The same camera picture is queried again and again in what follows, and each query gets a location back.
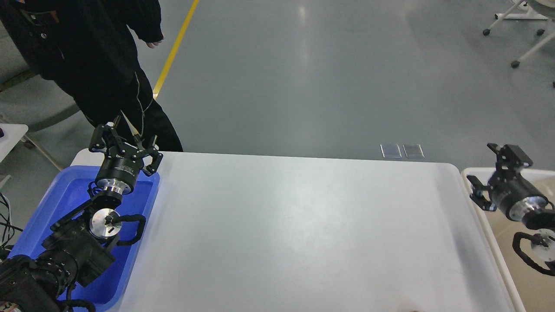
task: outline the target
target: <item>white table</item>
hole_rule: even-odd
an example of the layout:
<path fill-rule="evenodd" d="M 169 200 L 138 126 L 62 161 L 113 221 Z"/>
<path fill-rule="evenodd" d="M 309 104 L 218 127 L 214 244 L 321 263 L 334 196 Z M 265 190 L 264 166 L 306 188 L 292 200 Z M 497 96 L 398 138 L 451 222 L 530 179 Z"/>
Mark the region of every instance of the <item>white table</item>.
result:
<path fill-rule="evenodd" d="M 113 311 L 523 311 L 452 165 L 166 152 L 159 173 Z"/>
<path fill-rule="evenodd" d="M 4 131 L 4 137 L 0 138 L 0 162 L 16 146 L 17 142 L 23 138 L 29 129 L 24 124 L 0 123 L 0 128 Z"/>

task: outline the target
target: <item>wire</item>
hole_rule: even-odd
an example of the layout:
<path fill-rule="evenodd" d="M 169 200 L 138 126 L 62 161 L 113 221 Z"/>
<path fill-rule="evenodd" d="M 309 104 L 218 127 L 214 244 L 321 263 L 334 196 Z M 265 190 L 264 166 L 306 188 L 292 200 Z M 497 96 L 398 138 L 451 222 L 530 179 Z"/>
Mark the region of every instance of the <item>wire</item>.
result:
<path fill-rule="evenodd" d="M 0 249 L 6 251 L 8 248 L 8 243 L 12 240 L 12 238 L 16 235 L 16 230 L 22 232 L 23 229 L 18 228 L 12 224 L 12 209 L 9 202 L 9 199 L 0 192 L 0 204 L 2 204 L 8 210 L 8 217 L 4 216 L 4 214 L 0 213 L 0 218 L 4 220 L 4 222 L 0 222 L 0 225 L 4 226 L 4 231 L 2 231 L 2 242 L 0 244 Z"/>

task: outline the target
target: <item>person's leg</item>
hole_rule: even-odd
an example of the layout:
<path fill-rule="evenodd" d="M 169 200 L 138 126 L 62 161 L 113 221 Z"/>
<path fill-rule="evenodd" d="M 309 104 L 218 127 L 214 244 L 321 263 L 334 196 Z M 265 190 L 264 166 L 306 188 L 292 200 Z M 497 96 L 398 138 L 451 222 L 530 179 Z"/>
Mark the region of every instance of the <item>person's leg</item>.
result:
<path fill-rule="evenodd" d="M 135 92 L 134 95 L 136 95 L 138 91 L 138 99 L 144 111 L 143 138 L 145 141 L 148 141 L 153 135 L 157 135 L 157 145 L 160 150 L 183 152 L 181 141 L 171 121 L 162 110 L 162 107 L 153 99 L 152 87 L 145 73 L 142 69 L 138 69 L 136 74 L 135 83 L 138 84 L 139 88 L 132 88 L 132 90 Z"/>

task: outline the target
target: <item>black cable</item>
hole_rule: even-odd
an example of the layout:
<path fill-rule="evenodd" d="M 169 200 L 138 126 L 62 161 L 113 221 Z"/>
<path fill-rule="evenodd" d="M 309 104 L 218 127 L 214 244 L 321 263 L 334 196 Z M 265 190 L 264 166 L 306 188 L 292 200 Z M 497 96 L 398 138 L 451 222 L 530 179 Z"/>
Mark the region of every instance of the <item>black cable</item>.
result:
<path fill-rule="evenodd" d="M 96 312 L 97 310 L 94 304 L 87 300 L 71 300 L 71 301 L 64 301 L 64 302 L 70 308 L 73 308 L 73 307 L 86 308 L 87 310 L 89 310 L 89 312 Z"/>
<path fill-rule="evenodd" d="M 6 221 L 7 224 L 11 225 L 11 219 L 10 219 L 10 206 L 8 203 L 8 199 L 4 196 L 4 194 L 2 194 L 2 192 L 0 192 L 0 198 L 2 198 L 2 202 L 0 202 L 1 204 L 3 204 L 6 209 L 8 209 L 8 218 L 4 217 L 3 214 L 0 213 L 0 216 L 2 217 L 2 219 L 4 219 L 4 221 Z M 2 246 L 4 246 L 14 235 L 16 234 L 16 232 L 12 229 L 12 235 L 10 237 L 10 233 L 9 233 L 9 228 L 8 227 L 4 227 L 4 231 L 2 232 Z"/>
<path fill-rule="evenodd" d="M 9 227 L 9 228 L 11 228 L 11 229 L 14 229 L 14 230 L 18 230 L 18 231 L 20 231 L 20 232 L 23 232 L 23 229 L 20 229 L 20 228 L 18 228 L 18 227 L 15 226 L 15 225 L 6 224 L 6 223 L 4 223 L 4 222 L 0 222 L 0 225 L 4 225 L 5 227 Z"/>
<path fill-rule="evenodd" d="M 548 270 L 548 269 L 544 269 L 542 268 L 539 264 L 535 263 L 534 260 L 532 260 L 526 253 L 524 253 L 522 251 L 522 249 L 520 248 L 520 242 L 522 239 L 528 239 L 531 242 L 533 242 L 534 244 L 539 245 L 542 240 L 542 238 L 540 236 L 535 236 L 535 235 L 530 235 L 527 233 L 523 233 L 523 232 L 516 232 L 514 234 L 514 238 L 513 238 L 513 250 L 515 253 L 517 253 L 517 255 L 519 257 L 521 257 L 521 259 L 528 264 L 528 266 L 530 266 L 532 269 L 540 272 L 541 274 L 544 275 L 550 275 L 550 276 L 555 276 L 555 272 Z"/>

